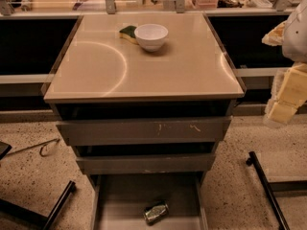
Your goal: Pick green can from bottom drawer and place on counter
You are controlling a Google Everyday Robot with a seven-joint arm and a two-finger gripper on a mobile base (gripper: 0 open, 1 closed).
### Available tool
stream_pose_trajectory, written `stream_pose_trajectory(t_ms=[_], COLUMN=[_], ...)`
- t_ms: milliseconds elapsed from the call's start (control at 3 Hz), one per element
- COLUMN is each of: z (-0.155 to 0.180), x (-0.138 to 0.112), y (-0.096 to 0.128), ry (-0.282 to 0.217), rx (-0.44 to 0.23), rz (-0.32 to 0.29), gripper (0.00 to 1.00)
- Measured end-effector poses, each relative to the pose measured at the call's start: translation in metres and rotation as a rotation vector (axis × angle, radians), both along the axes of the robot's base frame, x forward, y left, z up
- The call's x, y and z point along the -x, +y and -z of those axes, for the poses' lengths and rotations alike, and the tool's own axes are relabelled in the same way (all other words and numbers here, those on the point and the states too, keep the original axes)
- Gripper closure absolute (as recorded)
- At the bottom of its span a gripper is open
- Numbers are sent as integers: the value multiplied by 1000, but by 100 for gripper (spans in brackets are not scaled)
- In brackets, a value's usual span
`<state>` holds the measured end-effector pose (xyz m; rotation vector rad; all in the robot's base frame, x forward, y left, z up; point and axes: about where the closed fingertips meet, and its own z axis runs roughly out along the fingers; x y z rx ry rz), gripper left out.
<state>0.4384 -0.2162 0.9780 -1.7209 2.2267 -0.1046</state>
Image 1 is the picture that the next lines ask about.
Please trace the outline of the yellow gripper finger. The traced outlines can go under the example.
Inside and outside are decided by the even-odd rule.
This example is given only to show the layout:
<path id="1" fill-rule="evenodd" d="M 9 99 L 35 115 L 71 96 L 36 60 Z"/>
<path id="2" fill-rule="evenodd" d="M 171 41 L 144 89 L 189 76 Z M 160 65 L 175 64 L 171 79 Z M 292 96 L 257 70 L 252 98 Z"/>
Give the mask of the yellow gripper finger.
<path id="1" fill-rule="evenodd" d="M 262 38 L 262 42 L 269 46 L 281 46 L 284 41 L 284 29 L 286 22 L 279 23 Z"/>
<path id="2" fill-rule="evenodd" d="M 271 93 L 265 108 L 264 124 L 267 127 L 285 126 L 307 102 L 307 64 L 296 62 L 287 70 L 278 70 Z"/>

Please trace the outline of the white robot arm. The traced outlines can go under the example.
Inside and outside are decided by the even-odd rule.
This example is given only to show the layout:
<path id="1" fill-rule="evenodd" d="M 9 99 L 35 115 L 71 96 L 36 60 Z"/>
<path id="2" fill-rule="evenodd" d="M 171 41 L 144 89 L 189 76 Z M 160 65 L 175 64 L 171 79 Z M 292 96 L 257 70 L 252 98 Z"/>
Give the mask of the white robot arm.
<path id="1" fill-rule="evenodd" d="M 268 127 L 288 124 L 307 101 L 307 0 L 263 38 L 269 46 L 281 46 L 282 54 L 294 64 L 288 70 L 278 70 L 272 82 L 264 116 Z"/>

